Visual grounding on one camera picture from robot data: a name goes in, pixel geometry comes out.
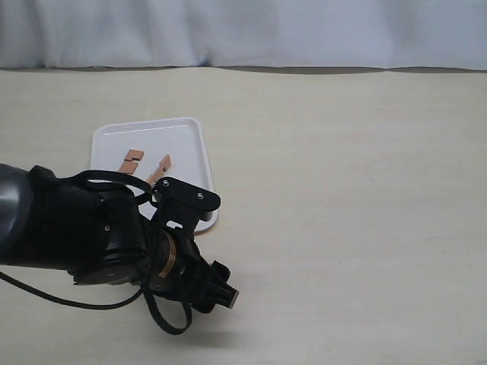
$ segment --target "wooden block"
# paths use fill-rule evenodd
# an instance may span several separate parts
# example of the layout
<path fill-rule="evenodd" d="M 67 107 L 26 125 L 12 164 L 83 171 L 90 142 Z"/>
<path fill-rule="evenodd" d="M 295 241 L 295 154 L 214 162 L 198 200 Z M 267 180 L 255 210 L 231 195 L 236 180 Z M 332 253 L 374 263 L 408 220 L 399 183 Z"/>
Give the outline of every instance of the wooden block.
<path fill-rule="evenodd" d="M 126 173 L 129 175 L 133 175 L 135 170 L 137 169 L 138 163 L 133 161 L 123 161 L 122 166 L 119 168 L 120 173 Z"/>
<path fill-rule="evenodd" d="M 171 164 L 172 162 L 170 160 L 170 155 L 169 154 L 165 155 L 161 160 L 161 162 L 159 163 L 159 167 L 147 179 L 147 183 L 150 185 L 154 185 L 162 176 L 164 176 L 166 171 L 169 170 Z"/>
<path fill-rule="evenodd" d="M 144 151 L 129 150 L 125 156 L 125 161 L 140 161 L 144 157 Z"/>

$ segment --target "white tray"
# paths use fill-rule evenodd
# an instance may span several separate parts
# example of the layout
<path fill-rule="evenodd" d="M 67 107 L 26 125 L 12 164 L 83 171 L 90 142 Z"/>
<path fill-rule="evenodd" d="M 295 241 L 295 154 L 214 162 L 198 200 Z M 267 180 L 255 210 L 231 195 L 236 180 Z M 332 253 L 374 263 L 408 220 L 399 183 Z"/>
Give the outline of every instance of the white tray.
<path fill-rule="evenodd" d="M 90 168 L 117 171 L 130 149 L 144 151 L 134 176 L 146 180 L 169 154 L 172 166 L 166 176 L 213 191 L 205 138 L 198 120 L 181 117 L 105 125 L 93 134 Z M 148 203 L 139 208 L 147 218 L 155 211 Z M 196 232 L 209 229 L 217 216 L 214 211 L 210 221 L 200 221 Z"/>

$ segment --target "white table surface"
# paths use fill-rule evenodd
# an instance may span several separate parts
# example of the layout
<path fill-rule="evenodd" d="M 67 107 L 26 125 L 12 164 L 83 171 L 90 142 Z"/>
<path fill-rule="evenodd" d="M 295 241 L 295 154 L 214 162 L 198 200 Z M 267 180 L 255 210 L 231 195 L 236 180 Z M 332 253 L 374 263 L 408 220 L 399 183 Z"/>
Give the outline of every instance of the white table surface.
<path fill-rule="evenodd" d="M 197 242 L 240 290 L 172 337 L 143 300 L 0 283 L 0 363 L 487 363 L 487 74 L 314 71 L 0 71 L 1 160 L 25 169 L 87 169 L 102 125 L 199 119 L 223 205 Z"/>

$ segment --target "table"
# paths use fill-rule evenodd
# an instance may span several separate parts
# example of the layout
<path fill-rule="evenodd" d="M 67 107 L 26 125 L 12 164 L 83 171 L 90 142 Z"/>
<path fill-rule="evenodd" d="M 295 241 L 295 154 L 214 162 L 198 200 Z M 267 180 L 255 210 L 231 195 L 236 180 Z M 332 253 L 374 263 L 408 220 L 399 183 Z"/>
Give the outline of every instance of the table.
<path fill-rule="evenodd" d="M 143 300 L 101 313 L 0 283 L 2 364 L 487 363 L 487 73 L 0 71 L 2 162 L 25 169 L 71 176 L 98 127 L 171 116 L 203 124 L 223 204 L 197 243 L 235 307 L 172 337 Z M 134 291 L 2 270 L 89 303 Z"/>

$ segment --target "white curtain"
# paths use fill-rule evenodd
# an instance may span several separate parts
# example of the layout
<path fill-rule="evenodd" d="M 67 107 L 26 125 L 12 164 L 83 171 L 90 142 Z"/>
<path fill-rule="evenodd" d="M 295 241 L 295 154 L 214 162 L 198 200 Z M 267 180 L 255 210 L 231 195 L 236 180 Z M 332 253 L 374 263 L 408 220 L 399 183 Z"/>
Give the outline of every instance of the white curtain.
<path fill-rule="evenodd" d="M 0 67 L 487 69 L 487 0 L 0 0 Z"/>

